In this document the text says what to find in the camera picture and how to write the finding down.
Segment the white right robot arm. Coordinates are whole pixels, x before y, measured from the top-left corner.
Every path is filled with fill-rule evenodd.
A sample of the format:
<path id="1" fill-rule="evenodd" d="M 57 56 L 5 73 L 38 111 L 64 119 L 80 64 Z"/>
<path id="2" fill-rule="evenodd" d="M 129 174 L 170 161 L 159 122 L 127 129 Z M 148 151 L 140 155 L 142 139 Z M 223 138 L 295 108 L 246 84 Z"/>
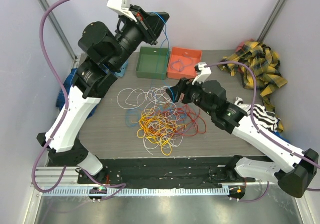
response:
<path id="1" fill-rule="evenodd" d="M 309 148 L 296 147 L 254 120 L 246 111 L 229 102 L 226 90 L 216 80 L 199 83 L 182 78 L 166 89 L 172 102 L 193 103 L 210 115 L 220 129 L 239 137 L 268 156 L 271 161 L 257 161 L 236 156 L 226 168 L 226 177 L 233 182 L 255 178 L 276 183 L 287 194 L 301 198 L 317 174 L 319 154 Z"/>

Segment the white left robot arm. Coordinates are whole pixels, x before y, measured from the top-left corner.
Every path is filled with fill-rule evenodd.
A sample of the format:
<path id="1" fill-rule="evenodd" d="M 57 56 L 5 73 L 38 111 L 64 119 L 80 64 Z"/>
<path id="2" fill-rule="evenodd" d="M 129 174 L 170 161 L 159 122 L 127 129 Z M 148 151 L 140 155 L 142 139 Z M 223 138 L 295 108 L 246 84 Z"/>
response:
<path id="1" fill-rule="evenodd" d="M 116 73 L 142 43 L 156 45 L 170 15 L 167 12 L 146 12 L 137 5 L 130 11 L 135 21 L 120 16 L 116 34 L 100 21 L 89 24 L 82 33 L 79 47 L 87 54 L 72 80 L 67 115 L 61 125 L 57 122 L 46 133 L 37 136 L 41 145 L 49 143 L 49 158 L 57 165 L 79 166 L 100 184 L 107 176 L 99 158 L 88 151 L 77 135 L 92 110 L 104 98 L 117 80 Z"/>

